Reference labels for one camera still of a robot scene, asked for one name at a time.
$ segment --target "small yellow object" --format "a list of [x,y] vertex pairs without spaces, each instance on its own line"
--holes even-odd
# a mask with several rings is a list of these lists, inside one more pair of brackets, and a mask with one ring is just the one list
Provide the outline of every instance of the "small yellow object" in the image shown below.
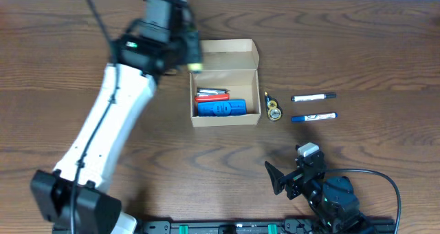
[[281,110],[280,106],[278,106],[278,102],[275,98],[270,97],[270,95],[267,92],[264,92],[265,95],[265,102],[266,102],[266,111],[267,111],[267,117],[271,121],[277,121],[281,119],[283,116],[283,111]]
[[188,70],[190,72],[201,72],[203,69],[204,69],[204,66],[201,63],[188,64]]

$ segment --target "blue marker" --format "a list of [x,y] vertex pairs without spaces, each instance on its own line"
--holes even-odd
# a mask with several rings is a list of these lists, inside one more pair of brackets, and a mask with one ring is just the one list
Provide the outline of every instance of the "blue marker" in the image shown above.
[[297,122],[305,122],[305,121],[310,121],[310,120],[325,120],[328,118],[336,118],[336,117],[338,117],[337,113],[312,114],[309,116],[293,116],[291,118],[291,121],[293,123],[297,123]]

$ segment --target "black marker cap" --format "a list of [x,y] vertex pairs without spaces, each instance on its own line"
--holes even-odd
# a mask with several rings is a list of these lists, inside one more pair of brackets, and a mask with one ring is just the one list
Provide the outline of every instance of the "black marker cap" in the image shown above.
[[336,98],[336,93],[325,93],[325,98]]

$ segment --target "cardboard box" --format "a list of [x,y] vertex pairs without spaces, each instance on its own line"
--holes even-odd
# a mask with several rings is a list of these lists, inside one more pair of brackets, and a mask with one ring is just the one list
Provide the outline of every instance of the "cardboard box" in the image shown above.
[[[256,125],[261,117],[259,53],[251,39],[202,41],[203,72],[190,74],[191,121],[193,127]],[[228,89],[230,100],[244,99],[247,114],[199,117],[194,101],[197,87]]]

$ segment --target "wood grain surface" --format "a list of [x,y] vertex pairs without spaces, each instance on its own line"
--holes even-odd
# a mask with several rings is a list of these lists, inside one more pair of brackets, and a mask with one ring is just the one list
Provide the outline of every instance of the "wood grain surface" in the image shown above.
[[[95,0],[113,37],[144,15],[138,0]],[[131,132],[110,195],[136,217],[277,219],[312,215],[273,194],[265,160],[287,173],[296,144],[330,167],[375,169],[401,191],[400,233],[440,230],[440,2],[190,0],[203,39],[254,39],[260,91],[285,117],[193,128],[187,72],[161,81]],[[49,233],[29,190],[69,149],[109,56],[84,0],[0,0],[0,232]],[[336,99],[290,96],[335,91]],[[338,119],[290,123],[336,111]],[[348,174],[367,215],[395,217],[392,187]]]

